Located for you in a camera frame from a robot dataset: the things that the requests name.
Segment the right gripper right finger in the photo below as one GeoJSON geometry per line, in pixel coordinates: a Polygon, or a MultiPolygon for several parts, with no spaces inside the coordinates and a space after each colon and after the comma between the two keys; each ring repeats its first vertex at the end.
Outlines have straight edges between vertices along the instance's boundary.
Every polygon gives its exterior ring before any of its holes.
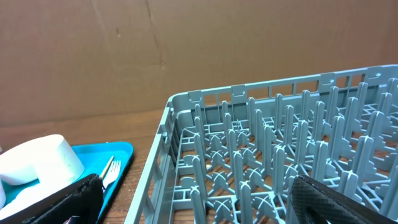
{"type": "Polygon", "coordinates": [[[315,179],[298,175],[290,188],[296,223],[395,223],[315,179]]]}

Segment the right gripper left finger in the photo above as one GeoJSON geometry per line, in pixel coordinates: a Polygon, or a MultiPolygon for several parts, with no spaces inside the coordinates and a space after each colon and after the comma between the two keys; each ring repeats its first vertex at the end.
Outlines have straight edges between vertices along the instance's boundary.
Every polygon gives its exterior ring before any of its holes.
{"type": "Polygon", "coordinates": [[[3,224],[96,223],[104,203],[103,182],[90,174],[33,205],[1,220],[3,224]]]}

